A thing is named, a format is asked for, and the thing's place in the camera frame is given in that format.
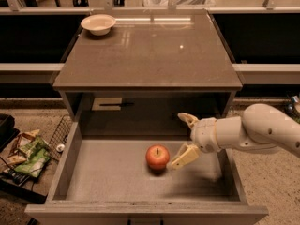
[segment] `apple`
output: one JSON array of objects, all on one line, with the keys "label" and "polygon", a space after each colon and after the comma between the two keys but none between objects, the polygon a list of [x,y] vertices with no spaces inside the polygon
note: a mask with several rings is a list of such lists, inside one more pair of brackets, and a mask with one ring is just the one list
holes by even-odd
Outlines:
[{"label": "apple", "polygon": [[152,145],[146,152],[146,161],[153,172],[163,171],[170,160],[168,149],[160,144]]}]

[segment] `metal grate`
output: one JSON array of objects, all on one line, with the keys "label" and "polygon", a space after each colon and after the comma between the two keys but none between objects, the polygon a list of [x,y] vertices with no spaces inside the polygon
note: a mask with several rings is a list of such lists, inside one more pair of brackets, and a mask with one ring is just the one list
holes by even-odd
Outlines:
[{"label": "metal grate", "polygon": [[68,115],[64,115],[49,141],[50,156],[56,161],[59,161],[62,156],[62,153],[56,151],[56,146],[58,144],[66,144],[71,125],[71,118]]}]

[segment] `drawer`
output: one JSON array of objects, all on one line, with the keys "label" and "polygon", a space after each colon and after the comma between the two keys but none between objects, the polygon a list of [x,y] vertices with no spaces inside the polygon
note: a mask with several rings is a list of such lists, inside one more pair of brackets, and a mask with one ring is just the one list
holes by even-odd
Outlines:
[{"label": "drawer", "polygon": [[25,210],[43,225],[241,225],[267,215],[265,207],[248,205],[231,150],[202,154],[178,171],[152,173],[147,148],[161,143],[172,157],[188,134],[91,135],[84,124],[99,112],[87,109],[89,100],[79,106],[47,201]]}]

